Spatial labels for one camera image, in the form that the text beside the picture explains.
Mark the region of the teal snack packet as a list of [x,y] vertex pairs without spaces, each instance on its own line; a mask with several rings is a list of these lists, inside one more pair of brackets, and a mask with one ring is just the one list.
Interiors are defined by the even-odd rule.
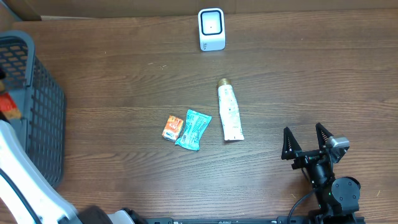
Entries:
[[192,151],[200,150],[200,139],[211,122],[212,117],[197,111],[188,110],[185,127],[175,145]]

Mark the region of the small orange snack packet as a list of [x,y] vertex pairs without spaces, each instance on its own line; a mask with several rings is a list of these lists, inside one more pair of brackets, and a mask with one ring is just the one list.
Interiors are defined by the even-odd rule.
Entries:
[[170,115],[162,132],[162,137],[168,141],[175,142],[180,136],[183,123],[184,120]]

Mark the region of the orange noodle package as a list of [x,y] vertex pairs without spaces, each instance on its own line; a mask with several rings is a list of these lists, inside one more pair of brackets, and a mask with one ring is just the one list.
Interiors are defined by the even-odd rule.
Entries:
[[7,120],[22,118],[20,110],[10,94],[6,91],[6,87],[3,82],[1,82],[1,113]]

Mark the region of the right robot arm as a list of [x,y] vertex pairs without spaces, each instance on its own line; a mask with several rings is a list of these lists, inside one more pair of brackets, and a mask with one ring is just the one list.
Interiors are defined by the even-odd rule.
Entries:
[[[299,169],[310,182],[312,190],[298,199],[286,217],[278,223],[364,223],[356,217],[359,211],[361,185],[353,177],[336,178],[334,165],[347,153],[350,143],[343,136],[333,135],[321,123],[316,126],[319,148],[303,151],[291,130],[284,128],[281,159],[292,160],[293,170]],[[316,196],[318,209],[306,216],[295,216],[295,209],[312,195]]]

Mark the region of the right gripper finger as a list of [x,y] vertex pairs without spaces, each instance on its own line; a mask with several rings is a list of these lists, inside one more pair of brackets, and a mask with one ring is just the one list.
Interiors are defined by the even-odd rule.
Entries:
[[286,127],[284,128],[284,142],[282,146],[282,160],[291,160],[297,157],[297,154],[302,152],[302,148],[298,144],[297,140],[294,138],[291,130]]
[[319,148],[323,149],[323,147],[326,145],[327,140],[329,139],[329,137],[333,136],[333,134],[329,132],[321,123],[317,123],[315,125],[315,128],[317,132]]

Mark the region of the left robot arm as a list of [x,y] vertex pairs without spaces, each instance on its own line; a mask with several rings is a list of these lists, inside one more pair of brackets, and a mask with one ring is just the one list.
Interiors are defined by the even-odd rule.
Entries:
[[6,121],[1,121],[1,199],[18,223],[146,223],[129,209],[107,214],[94,205],[78,212],[33,165]]

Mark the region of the white tube gold cap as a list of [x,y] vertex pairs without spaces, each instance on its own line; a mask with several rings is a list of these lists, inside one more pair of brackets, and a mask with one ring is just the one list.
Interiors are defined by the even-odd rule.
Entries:
[[222,78],[217,83],[219,112],[225,141],[244,140],[239,106],[231,80]]

